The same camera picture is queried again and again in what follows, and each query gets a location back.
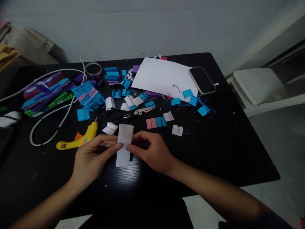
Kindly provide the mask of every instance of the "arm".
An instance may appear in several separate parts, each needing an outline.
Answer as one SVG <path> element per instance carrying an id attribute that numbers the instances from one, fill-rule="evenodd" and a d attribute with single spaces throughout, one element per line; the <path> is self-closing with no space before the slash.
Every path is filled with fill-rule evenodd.
<path id="1" fill-rule="evenodd" d="M 122 148 L 123 145 L 117 144 L 117 140 L 117 136 L 98 135 L 79 147 L 70 180 L 19 219 L 10 229 L 55 228 L 75 198 L 99 177 L 106 161 Z M 108 149 L 101 153 L 103 147 Z"/>
<path id="2" fill-rule="evenodd" d="M 225 220 L 252 222 L 272 212 L 262 202 L 242 189 L 176 159 L 162 136 L 140 131 L 126 148 L 144 160 L 152 169 L 178 180 L 204 198 Z"/>

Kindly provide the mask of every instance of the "hand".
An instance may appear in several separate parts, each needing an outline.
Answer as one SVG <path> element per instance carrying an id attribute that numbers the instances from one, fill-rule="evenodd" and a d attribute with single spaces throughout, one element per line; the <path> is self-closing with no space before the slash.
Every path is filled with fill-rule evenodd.
<path id="1" fill-rule="evenodd" d="M 101 174 L 106 161 L 123 147 L 114 135 L 98 135 L 78 148 L 70 182 L 81 191 Z"/>
<path id="2" fill-rule="evenodd" d="M 169 175 L 177 159 L 170 153 L 161 135 L 140 131 L 133 135 L 132 142 L 126 146 L 128 151 L 140 157 L 152 169 Z"/>

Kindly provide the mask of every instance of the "black table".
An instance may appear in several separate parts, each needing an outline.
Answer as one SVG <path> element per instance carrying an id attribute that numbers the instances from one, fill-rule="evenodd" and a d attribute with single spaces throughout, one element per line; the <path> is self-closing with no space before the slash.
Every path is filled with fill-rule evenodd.
<path id="1" fill-rule="evenodd" d="M 146 119 L 160 117 L 171 111 L 174 121 L 168 122 L 167 127 L 150 131 L 161 134 L 172 154 L 178 159 L 239 187 L 279 179 L 279 173 L 213 56 L 210 53 L 197 53 L 167 58 L 186 66 L 202 66 L 213 83 L 219 83 L 215 93 L 201 97 L 215 113 L 211 111 L 202 117 L 197 112 L 199 103 L 196 108 L 173 107 L 168 101 L 159 98 L 154 100 L 157 106 L 155 110 L 129 123 L 134 125 L 134 133 L 146 130 Z M 102 67 L 130 69 L 142 61 L 140 58 L 98 63 Z M 61 68 L 83 69 L 81 63 L 23 67 L 8 94 L 20 90 L 48 71 Z M 71 77 L 76 72 L 67 71 L 65 74 Z M 104 75 L 102 79 L 103 83 L 98 90 L 105 97 L 111 96 L 112 89 L 121 88 L 108 86 Z M 22 95 L 19 94 L 1 105 L 8 105 L 10 110 L 18 111 L 23 102 Z M 117 106 L 122 102 L 123 98 L 115 99 Z M 99 118 L 98 134 L 102 133 L 101 130 L 107 123 L 107 112 L 102 107 L 91 113 L 93 120 L 96 116 Z M 55 144 L 61 140 L 72 141 L 76 131 L 85 133 L 92 120 L 78 122 L 76 110 L 79 108 L 79 103 L 75 103 L 65 128 L 60 129 L 57 137 L 43 147 L 43 151 L 51 153 L 50 155 L 41 154 L 40 147 L 34 147 L 29 142 L 29 134 L 36 120 L 24 115 L 24 120 L 14 126 L 12 139 L 0 154 L 0 225 L 10 225 L 68 181 L 72 174 L 76 149 L 56 151 Z M 65 113 L 66 110 L 63 109 L 43 120 L 35 131 L 35 142 L 43 142 L 58 127 Z M 172 135 L 172 125 L 182 126 L 190 134 L 184 134 L 182 137 Z M 196 194 L 185 185 L 153 171 L 138 157 L 132 156 L 131 160 L 129 168 L 116 168 L 116 156 L 113 156 L 102 175 L 75 200 L 64 217 L 91 214 L 98 210 L 101 204 L 116 205 L 126 199 L 146 196 L 186 197 Z"/>

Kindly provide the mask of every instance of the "white chair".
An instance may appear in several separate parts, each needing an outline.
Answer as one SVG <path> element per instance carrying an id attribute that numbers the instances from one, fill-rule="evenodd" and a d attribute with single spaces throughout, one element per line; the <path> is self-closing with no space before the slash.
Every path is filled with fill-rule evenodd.
<path id="1" fill-rule="evenodd" d="M 290 98 L 284 85 L 270 68 L 238 70 L 227 82 L 233 85 L 241 98 L 248 117 L 305 103 L 305 94 Z"/>

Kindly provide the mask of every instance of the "yellow glue gun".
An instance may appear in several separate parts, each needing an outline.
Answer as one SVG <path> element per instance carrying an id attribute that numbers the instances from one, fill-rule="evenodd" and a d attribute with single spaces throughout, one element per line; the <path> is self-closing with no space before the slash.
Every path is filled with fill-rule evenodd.
<path id="1" fill-rule="evenodd" d="M 92 122 L 90 126 L 88 126 L 85 135 L 81 135 L 79 132 L 77 132 L 77 135 L 75 136 L 73 142 L 58 142 L 56 144 L 56 148 L 59 150 L 77 148 L 94 139 L 96 136 L 96 132 L 98 131 L 98 123 L 96 122 L 97 119 L 98 118 L 96 117 L 95 121 Z"/>

